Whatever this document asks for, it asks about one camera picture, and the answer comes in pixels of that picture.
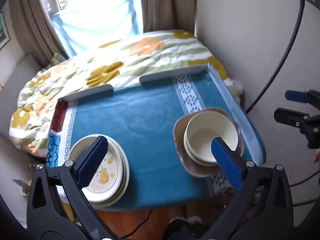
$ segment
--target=metal screw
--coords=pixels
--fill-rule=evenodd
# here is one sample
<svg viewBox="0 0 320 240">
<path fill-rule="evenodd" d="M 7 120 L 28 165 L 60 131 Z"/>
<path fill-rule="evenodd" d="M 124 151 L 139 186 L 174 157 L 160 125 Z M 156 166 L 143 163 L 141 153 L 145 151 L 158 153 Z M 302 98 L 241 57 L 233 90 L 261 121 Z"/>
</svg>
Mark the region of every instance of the metal screw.
<svg viewBox="0 0 320 240">
<path fill-rule="evenodd" d="M 65 166 L 70 167 L 73 164 L 72 160 L 68 160 L 64 163 Z"/>
<path fill-rule="evenodd" d="M 281 164 L 277 164 L 276 166 L 277 170 L 282 171 L 283 170 L 283 166 Z"/>
<path fill-rule="evenodd" d="M 43 168 L 43 164 L 42 163 L 40 163 L 40 164 L 38 164 L 37 166 L 36 166 L 36 169 L 37 170 L 41 170 Z"/>
<path fill-rule="evenodd" d="M 254 162 L 253 161 L 247 161 L 245 163 L 248 167 L 253 167 L 254 166 Z"/>
</svg>

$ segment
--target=stack of bowls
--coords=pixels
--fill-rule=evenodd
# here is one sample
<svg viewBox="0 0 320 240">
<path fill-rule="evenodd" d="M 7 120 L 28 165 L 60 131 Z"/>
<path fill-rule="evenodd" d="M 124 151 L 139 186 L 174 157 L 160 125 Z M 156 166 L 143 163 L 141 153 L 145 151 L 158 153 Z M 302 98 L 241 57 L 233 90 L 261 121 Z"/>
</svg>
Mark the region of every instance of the stack of bowls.
<svg viewBox="0 0 320 240">
<path fill-rule="evenodd" d="M 76 142 L 68 159 L 74 161 L 98 136 L 107 138 L 109 147 L 92 181 L 82 192 L 92 206 L 108 207 L 123 196 L 129 183 L 129 163 L 121 146 L 109 136 L 92 134 Z"/>
<path fill-rule="evenodd" d="M 221 137 L 235 151 L 238 132 L 235 123 L 227 116 L 216 111 L 203 111 L 190 119 L 183 137 L 184 148 L 195 163 L 207 167 L 217 166 L 211 149 L 212 140 Z"/>
</svg>

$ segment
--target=light blue sheer curtain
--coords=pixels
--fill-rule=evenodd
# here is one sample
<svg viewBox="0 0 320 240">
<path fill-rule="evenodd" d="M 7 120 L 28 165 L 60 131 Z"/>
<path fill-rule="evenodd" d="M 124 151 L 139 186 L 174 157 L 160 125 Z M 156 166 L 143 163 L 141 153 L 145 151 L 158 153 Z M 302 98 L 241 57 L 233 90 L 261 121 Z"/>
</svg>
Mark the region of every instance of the light blue sheer curtain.
<svg viewBox="0 0 320 240">
<path fill-rule="evenodd" d="M 143 33 L 141 0 L 99 0 L 79 10 L 65 9 L 51 21 L 70 57 Z"/>
</svg>

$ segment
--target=floral bedspread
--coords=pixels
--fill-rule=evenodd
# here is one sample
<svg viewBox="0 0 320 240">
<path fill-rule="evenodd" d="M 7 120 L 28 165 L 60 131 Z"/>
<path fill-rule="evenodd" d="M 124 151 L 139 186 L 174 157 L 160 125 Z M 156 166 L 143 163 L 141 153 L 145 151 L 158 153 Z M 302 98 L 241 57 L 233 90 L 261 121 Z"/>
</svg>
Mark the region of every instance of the floral bedspread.
<svg viewBox="0 0 320 240">
<path fill-rule="evenodd" d="M 58 98 L 106 83 L 115 89 L 129 86 L 146 73 L 208 62 L 232 87 L 222 65 L 190 32 L 151 32 L 104 44 L 40 71 L 24 86 L 12 115 L 10 139 L 17 148 L 45 157 Z"/>
</svg>

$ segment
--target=black cord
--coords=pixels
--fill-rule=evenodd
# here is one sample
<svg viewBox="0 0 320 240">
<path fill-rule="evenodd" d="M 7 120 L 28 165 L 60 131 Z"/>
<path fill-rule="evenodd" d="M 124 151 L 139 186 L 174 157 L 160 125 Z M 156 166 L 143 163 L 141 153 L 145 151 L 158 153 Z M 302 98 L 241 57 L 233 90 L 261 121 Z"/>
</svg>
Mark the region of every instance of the black cord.
<svg viewBox="0 0 320 240">
<path fill-rule="evenodd" d="M 308 178 L 306 178 L 306 179 L 304 179 L 304 180 L 302 180 L 302 181 L 300 181 L 300 182 L 297 182 L 297 183 L 294 183 L 294 184 L 289 185 L 289 187 L 294 187 L 294 186 L 300 185 L 300 184 L 302 184 L 302 183 L 305 183 L 305 182 L 308 181 L 309 179 L 311 179 L 311 178 L 313 178 L 314 176 L 316 176 L 318 173 L 320 173 L 320 170 L 317 171 L 317 172 L 315 172 L 315 173 L 312 174 L 310 177 L 308 177 Z"/>
<path fill-rule="evenodd" d="M 297 37 L 297 33 L 298 30 L 300 28 L 300 24 L 301 24 L 301 20 L 302 20 L 302 15 L 303 15 L 303 10 L 304 10 L 304 6 L 305 6 L 305 0 L 300 0 L 300 8 L 299 8 L 299 13 L 298 13 L 298 18 L 297 18 L 297 22 L 296 25 L 294 27 L 291 39 L 289 41 L 288 47 L 284 52 L 284 55 L 281 59 L 281 61 L 279 62 L 279 65 L 277 66 L 276 70 L 274 71 L 274 73 L 272 74 L 271 78 L 269 79 L 268 83 L 265 85 L 265 87 L 263 88 L 263 90 L 261 91 L 261 93 L 258 95 L 258 97 L 254 100 L 254 102 L 251 104 L 251 106 L 248 107 L 248 109 L 245 111 L 247 114 L 252 110 L 252 108 L 256 105 L 256 103 L 260 100 L 260 98 L 264 95 L 264 93 L 267 91 L 267 89 L 269 88 L 269 86 L 271 85 L 271 83 L 274 81 L 274 79 L 276 78 L 277 74 L 279 73 L 280 69 L 282 68 L 285 60 L 287 59 L 290 50 L 293 46 L 293 43 Z"/>
<path fill-rule="evenodd" d="M 138 229 L 139 229 L 145 222 L 147 222 L 147 221 L 149 220 L 150 215 L 151 215 L 152 212 L 153 212 L 153 210 L 150 210 L 148 217 L 147 217 L 145 220 L 143 220 L 131 233 L 128 233 L 128 234 L 126 234 L 125 236 L 122 236 L 121 239 L 126 239 L 126 238 L 128 238 L 129 236 L 132 236 L 135 232 L 137 232 Z"/>
<path fill-rule="evenodd" d="M 317 198 L 315 198 L 315 199 L 310 199 L 310 200 L 307 200 L 307 201 L 304 201 L 304 202 L 292 204 L 292 206 L 293 206 L 293 207 L 300 207 L 300 206 L 304 206 L 304 205 L 308 205 L 308 204 L 314 203 L 314 202 L 316 202 L 317 200 L 318 200 Z"/>
</svg>

